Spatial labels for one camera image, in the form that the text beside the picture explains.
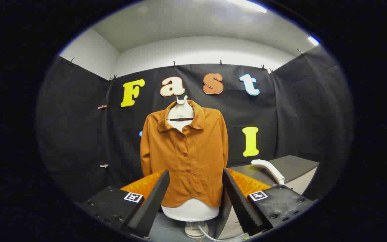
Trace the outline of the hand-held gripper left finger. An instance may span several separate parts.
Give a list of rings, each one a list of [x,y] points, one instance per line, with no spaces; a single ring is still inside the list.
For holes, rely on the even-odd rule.
[[[169,171],[161,170],[123,188],[108,186],[77,205],[112,230],[148,237],[169,184]]]

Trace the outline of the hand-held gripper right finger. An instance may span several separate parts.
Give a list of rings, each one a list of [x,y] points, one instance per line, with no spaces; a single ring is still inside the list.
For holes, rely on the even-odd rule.
[[[269,186],[227,168],[222,182],[243,232],[250,236],[282,227],[316,203],[285,185]]]

